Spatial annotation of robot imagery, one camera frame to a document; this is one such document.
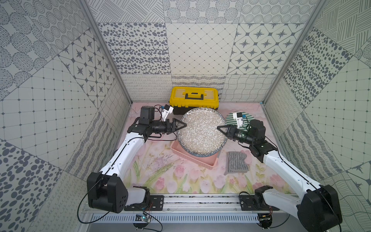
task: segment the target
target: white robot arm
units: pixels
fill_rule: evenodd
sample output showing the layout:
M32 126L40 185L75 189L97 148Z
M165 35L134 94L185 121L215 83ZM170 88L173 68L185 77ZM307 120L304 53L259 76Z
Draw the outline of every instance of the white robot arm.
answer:
M169 108L163 108L164 118L168 115L165 111L169 112ZM172 123L169 119L165 122L154 120L154 107L142 107L141 116L129 127L128 134L111 160L99 173L89 175L88 190L92 188L88 192L89 206L115 213L132 204L148 206L149 190L145 187L126 188L122 182L124 175L152 133L172 133L186 126L176 119ZM335 189L329 185L322 186L282 157L277 148L265 140L265 127L261 121L251 120L247 132L236 125L219 126L218 130L229 139L249 144L251 153L281 176L298 195L293 197L271 186L263 186L255 190L254 204L258 208L277 207L298 218L309 232L322 232L342 222Z

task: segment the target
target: patterned tile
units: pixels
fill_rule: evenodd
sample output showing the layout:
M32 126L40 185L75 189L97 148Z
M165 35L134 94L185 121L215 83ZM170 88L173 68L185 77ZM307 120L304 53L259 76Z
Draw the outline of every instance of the patterned tile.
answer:
M85 193L86 181L63 171L28 231L74 231L79 223L77 206Z
M58 56L95 107L99 108L99 100L103 100L107 95L114 75L90 29L63 49Z
M0 103L0 136L64 167L97 112L58 57Z
M278 74L303 24L239 24L228 74Z
M243 0L163 0L166 23L238 23Z
M98 112L77 146L65 171L85 180L89 174L98 172L113 156L118 136Z
M353 180L355 186L366 198L368 204L371 205L371 161L355 166L349 170L347 173L349 177Z
M323 180L344 171L304 111L279 139L283 142L288 159L315 180Z
M17 1L0 6L0 99L3 99L55 53Z
M20 4L55 53L61 52L88 28L75 0L21 0Z
M169 23L171 74L225 75L237 24Z
M173 85L171 75L121 75L133 101L169 101Z
M350 60L351 54L313 28L283 76L303 108Z
M126 115L130 110L130 105L116 79L113 80L111 89L100 104L99 112L103 114L103 117L108 121L116 135L120 135L125 124Z
M227 75L222 101L261 101L276 75Z
M354 54L355 57L371 67L371 38L369 38Z
M161 0L88 0L98 23L163 23Z
M318 0L244 0L240 22L306 23Z
M369 0L329 0L315 27L354 54L371 36Z
M98 23L120 74L170 74L162 23Z
M343 232L367 232L371 229L371 206L359 192L347 172L342 172L325 180L321 184L331 185L339 196L340 209L343 222ZM338 232L339 227L329 229L331 232Z
M277 136L280 136L303 111L283 79L279 80L265 106Z
M27 231L62 170L3 140L0 148L1 226Z
M223 93L225 75L172 75L173 86L215 88L219 99Z
M371 160L371 68L352 57L305 112L344 168Z

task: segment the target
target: floral tablecloth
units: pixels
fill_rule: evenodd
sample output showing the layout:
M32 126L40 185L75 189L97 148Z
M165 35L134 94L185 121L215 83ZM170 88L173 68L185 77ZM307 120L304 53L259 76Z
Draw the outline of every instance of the floral tablecloth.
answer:
M139 116L140 108L143 105L156 104L158 103L134 103L124 130L126 131ZM244 111L263 121L266 127L266 136L275 142L259 103L220 103L218 112L224 117L232 111ZM181 115L168 116L170 119L173 117L180 119ZM123 133L121 141L124 140L125 135L126 133ZM162 139L173 138L173 134L162 137ZM138 151L131 168L125 175L125 186L146 186L151 193L213 194L240 193L241 191L253 193L258 187L271 185L278 191L294 193L279 175L265 164L260 163L248 149L242 148L237 142L227 141L220 153L216 167L212 170L174 154L170 148L171 143L170 141L147 140ZM249 167L247 173L224 175L226 153L229 151L246 153L245 163Z

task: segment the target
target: pink basket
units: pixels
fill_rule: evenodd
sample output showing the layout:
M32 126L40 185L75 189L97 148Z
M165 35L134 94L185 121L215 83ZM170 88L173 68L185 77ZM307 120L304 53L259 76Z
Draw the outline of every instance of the pink basket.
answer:
M219 151L216 154L214 154L212 156L208 156L208 157L193 156L193 155L189 154L188 152L186 152L182 148L182 146L179 144L178 140L175 140L171 144L171 149L178 156L180 156L184 159L187 159L189 161L192 161L192 162L200 165L201 167L205 167L205 168L210 169L210 170L213 169L214 167L216 167L216 165L218 164L218 156L221 152L221 151Z

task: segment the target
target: speckled plate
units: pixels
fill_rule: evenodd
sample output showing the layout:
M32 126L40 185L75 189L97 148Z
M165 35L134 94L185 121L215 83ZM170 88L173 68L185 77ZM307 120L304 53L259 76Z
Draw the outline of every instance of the speckled plate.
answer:
M197 157L208 157L220 151L227 142L217 126L227 125L227 121L216 110L195 108L185 113L181 119L186 128L177 131L182 148Z

